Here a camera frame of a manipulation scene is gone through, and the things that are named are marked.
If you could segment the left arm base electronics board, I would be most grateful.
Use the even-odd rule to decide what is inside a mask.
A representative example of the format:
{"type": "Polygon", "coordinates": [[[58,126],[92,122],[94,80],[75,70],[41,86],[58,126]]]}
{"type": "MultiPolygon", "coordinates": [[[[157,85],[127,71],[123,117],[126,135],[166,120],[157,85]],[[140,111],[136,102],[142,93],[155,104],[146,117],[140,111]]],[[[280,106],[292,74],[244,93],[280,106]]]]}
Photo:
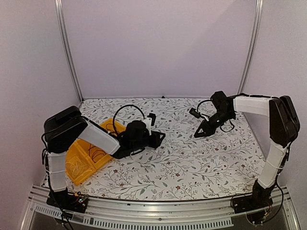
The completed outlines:
{"type": "Polygon", "coordinates": [[[88,198],[89,196],[87,194],[81,194],[80,192],[71,194],[68,192],[68,189],[60,192],[50,190],[47,204],[58,207],[61,210],[85,213],[88,205],[88,198]]]}

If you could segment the right arm base electronics board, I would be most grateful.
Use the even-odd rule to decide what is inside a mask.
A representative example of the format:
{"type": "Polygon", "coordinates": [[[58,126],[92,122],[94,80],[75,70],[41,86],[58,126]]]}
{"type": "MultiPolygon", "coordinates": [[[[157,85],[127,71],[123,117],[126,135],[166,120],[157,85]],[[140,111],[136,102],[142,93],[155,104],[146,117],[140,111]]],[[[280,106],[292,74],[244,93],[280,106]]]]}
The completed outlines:
{"type": "Polygon", "coordinates": [[[235,214],[245,213],[247,221],[254,225],[263,225],[274,219],[283,207],[282,193],[281,203],[274,214],[273,201],[271,197],[264,199],[264,201],[257,201],[252,198],[252,195],[247,194],[235,194],[231,197],[230,207],[234,210],[235,214]]]}

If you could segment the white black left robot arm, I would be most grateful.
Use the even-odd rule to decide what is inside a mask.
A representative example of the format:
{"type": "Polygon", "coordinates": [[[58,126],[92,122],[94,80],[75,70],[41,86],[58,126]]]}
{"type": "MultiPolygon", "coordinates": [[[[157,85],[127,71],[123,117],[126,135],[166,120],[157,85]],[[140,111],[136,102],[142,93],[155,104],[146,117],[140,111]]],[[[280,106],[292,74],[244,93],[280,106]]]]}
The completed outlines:
{"type": "Polygon", "coordinates": [[[71,106],[44,122],[43,164],[48,175],[52,199],[61,208],[71,204],[65,177],[79,186],[111,158],[138,154],[146,147],[158,148],[165,134],[153,131],[156,115],[122,126],[114,118],[102,125],[71,106]]]}

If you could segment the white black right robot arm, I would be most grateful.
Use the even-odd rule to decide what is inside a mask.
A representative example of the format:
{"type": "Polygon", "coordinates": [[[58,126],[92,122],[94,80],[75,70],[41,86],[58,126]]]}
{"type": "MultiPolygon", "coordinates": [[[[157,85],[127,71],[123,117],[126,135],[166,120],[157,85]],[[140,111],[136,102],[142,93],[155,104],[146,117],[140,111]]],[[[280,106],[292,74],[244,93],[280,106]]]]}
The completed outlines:
{"type": "Polygon", "coordinates": [[[202,120],[194,133],[196,138],[214,135],[218,128],[234,120],[237,113],[262,117],[265,123],[260,128],[266,130],[269,144],[265,164],[252,187],[251,195],[242,199],[235,198],[234,201],[236,207],[250,206],[252,209],[271,204],[272,190],[277,185],[278,176],[288,161],[291,145],[300,131],[300,122],[291,97],[244,93],[227,96],[223,91],[217,91],[209,101],[215,113],[202,120]]]}

